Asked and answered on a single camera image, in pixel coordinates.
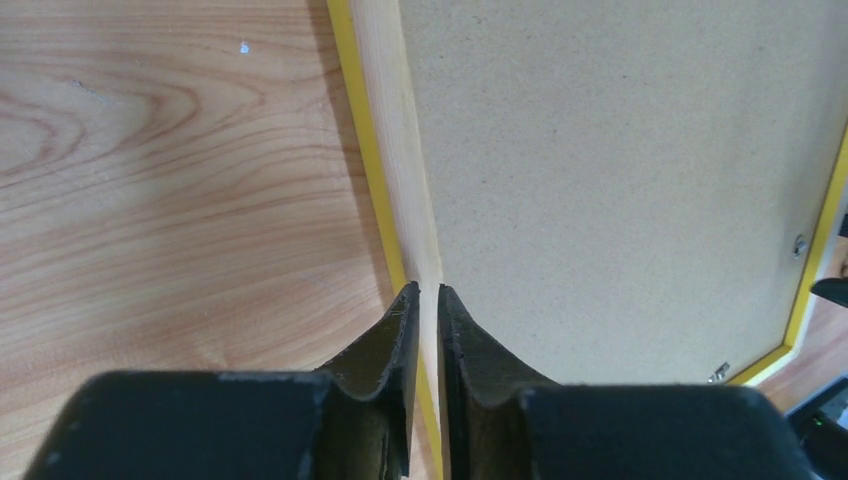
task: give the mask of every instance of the wooden edge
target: wooden edge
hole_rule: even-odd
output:
[[[737,374],[728,383],[758,385],[798,356],[815,306],[815,298],[810,293],[810,289],[827,269],[836,244],[836,233],[842,225],[846,200],[843,198],[843,191],[846,181],[848,181],[848,128],[843,135],[842,145],[839,147],[830,183],[825,192],[821,213],[813,232],[810,253],[789,314],[783,344]]]
[[[362,163],[365,167],[365,177],[368,181],[371,202],[374,205],[377,228],[386,255],[386,265],[389,270],[392,289],[397,293],[407,283],[408,277],[404,269],[403,253],[395,226],[374,120],[368,102],[365,75],[357,49],[353,17],[348,0],[328,0],[327,7],[336,39],[345,89],[350,102],[353,124],[359,141]],[[415,388],[430,443],[433,467],[437,477],[441,479],[443,476],[441,436],[427,369],[420,350]]]

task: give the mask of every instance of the yellow edge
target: yellow edge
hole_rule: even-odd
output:
[[[383,173],[383,163],[377,144],[377,133],[368,105],[368,93],[365,89],[365,75],[356,48],[356,33],[353,17],[350,14],[348,0],[327,0],[330,21],[333,24],[333,34],[336,38],[336,48],[342,66],[350,110],[353,114],[353,125],[359,140],[362,163],[365,166],[365,177],[371,192],[371,202],[377,217],[377,228],[383,242],[386,254],[386,265],[389,278],[395,293],[407,283],[406,272],[403,268],[400,241],[398,240],[395,220],[392,214],[389,189]],[[427,382],[427,373],[421,353],[418,354],[418,370],[415,379],[416,395],[424,416],[424,425],[430,442],[433,467],[438,478],[442,478],[442,442],[439,435],[439,424],[436,422],[436,411],[433,408],[433,397]]]
[[[816,224],[816,230],[813,233],[810,254],[807,256],[807,263],[804,265],[804,272],[801,274],[801,281],[798,285],[798,293],[795,295],[795,303],[792,305],[792,312],[789,315],[789,323],[783,337],[783,345],[777,347],[771,353],[733,377],[730,383],[742,385],[749,382],[752,378],[774,365],[784,355],[789,355],[792,348],[795,347],[795,343],[798,341],[798,336],[801,333],[801,326],[804,322],[807,306],[812,300],[810,288],[818,280],[816,276],[819,265],[824,259],[827,243],[830,240],[830,233],[833,231],[836,222],[842,220],[843,215],[839,211],[839,204],[842,200],[842,191],[845,188],[846,180],[848,180],[848,129],[846,129],[845,135],[842,138],[842,145],[839,147],[836,164],[833,166],[833,174],[830,177],[830,184],[825,193],[821,214]]]

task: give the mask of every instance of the yellow border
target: yellow border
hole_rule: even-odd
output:
[[[830,233],[833,231],[836,222],[841,221],[843,218],[844,212],[839,211],[839,204],[842,200],[842,191],[845,188],[846,180],[848,180],[848,128],[846,128],[845,134],[842,137],[842,145],[839,147],[839,154],[833,166],[833,174],[830,177],[830,184],[825,193],[821,214],[816,224],[816,230],[813,233],[810,254],[807,256],[807,263],[804,265],[804,272],[801,274],[801,282],[798,285],[798,293],[795,295],[795,303],[792,305],[792,312],[789,315],[789,323],[786,326],[783,345],[777,347],[768,355],[757,360],[753,365],[733,377],[730,383],[735,385],[748,383],[752,378],[765,371],[771,365],[774,365],[784,355],[789,355],[798,342],[801,326],[804,323],[807,307],[812,297],[810,289],[813,287],[813,283],[818,280],[816,277],[819,265],[824,259],[824,252],[827,248],[828,240],[830,240]]]
[[[371,192],[371,203],[374,205],[377,228],[380,230],[380,239],[383,242],[383,251],[386,255],[389,278],[392,282],[392,289],[397,293],[407,283],[407,277],[403,268],[403,256],[395,228],[394,215],[392,214],[389,189],[386,185],[383,163],[380,158],[377,133],[374,130],[371,108],[368,105],[365,75],[362,72],[362,63],[359,59],[359,51],[356,48],[353,17],[350,14],[348,0],[327,0],[327,7],[330,12],[330,21],[333,24],[333,34],[336,38],[342,75],[345,80],[350,110],[353,114],[353,125],[356,128],[356,137],[359,140],[362,163],[365,166],[365,177],[368,180],[368,189]],[[433,397],[430,395],[430,385],[427,382],[427,372],[420,352],[415,387],[424,417],[424,426],[427,429],[427,438],[430,442],[433,467],[437,478],[441,479],[443,475],[442,442],[439,435],[439,424],[436,422],[436,410],[433,408]]]

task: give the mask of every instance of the wood grain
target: wood grain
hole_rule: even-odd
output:
[[[308,369],[390,299],[322,1],[4,2],[0,136],[4,479],[90,375]]]
[[[839,237],[825,277],[840,276],[846,257],[848,239]],[[814,298],[813,314],[798,357],[757,387],[781,411],[848,373],[848,309]]]

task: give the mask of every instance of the gray panel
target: gray panel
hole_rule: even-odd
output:
[[[848,117],[848,2],[402,0],[446,281],[568,382],[781,342]]]

